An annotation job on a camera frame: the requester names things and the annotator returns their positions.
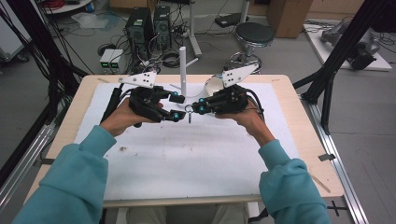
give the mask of sleeve cuff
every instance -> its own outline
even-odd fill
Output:
[[[103,157],[116,144],[116,139],[99,125],[93,126],[88,136],[81,142],[81,151]]]
[[[265,162],[268,170],[272,170],[277,165],[284,165],[290,158],[286,154],[279,140],[271,141],[259,149],[259,154]]]

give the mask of small metal object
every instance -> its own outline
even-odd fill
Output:
[[[184,107],[184,110],[185,110],[187,113],[189,113],[189,123],[191,123],[191,114],[192,114],[192,112],[193,112],[193,110],[192,110],[192,105],[186,105],[186,106]]]

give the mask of person's left hand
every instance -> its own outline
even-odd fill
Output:
[[[146,119],[142,116],[136,115],[134,111],[128,106],[129,97],[125,98],[117,109],[105,119],[100,126],[111,133],[113,136],[118,136],[125,132],[125,130],[136,123],[154,121]]]

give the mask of wooden table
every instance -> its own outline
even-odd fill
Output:
[[[117,83],[123,76],[88,76],[84,77],[78,92],[70,105],[64,121],[49,149],[48,159],[55,159],[63,146],[73,143],[78,127],[90,105],[91,98],[99,83]],[[187,76],[188,83],[204,83],[210,75]],[[158,75],[156,83],[178,83],[179,75]],[[290,128],[290,133],[298,149],[300,158],[307,164],[308,171],[314,179],[322,197],[337,197],[344,194],[343,187],[329,161],[320,161],[318,156],[325,154],[318,136],[311,124],[309,117],[291,85],[288,77],[283,75],[250,76],[246,83],[271,83],[276,93],[277,100],[283,110],[285,120]],[[27,198],[37,189],[38,182],[46,174],[49,165],[42,165]],[[257,202],[258,195],[218,198],[183,198],[169,200],[139,200],[136,202],[105,202],[105,207],[142,206],[142,205],[170,205],[170,204],[195,204],[195,203],[244,203]]]

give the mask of teal sweater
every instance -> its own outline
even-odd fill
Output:
[[[94,126],[81,144],[65,146],[13,223],[99,223],[107,179],[105,153],[116,143]],[[291,160],[279,141],[259,150],[262,200],[276,223],[330,223],[306,166]]]

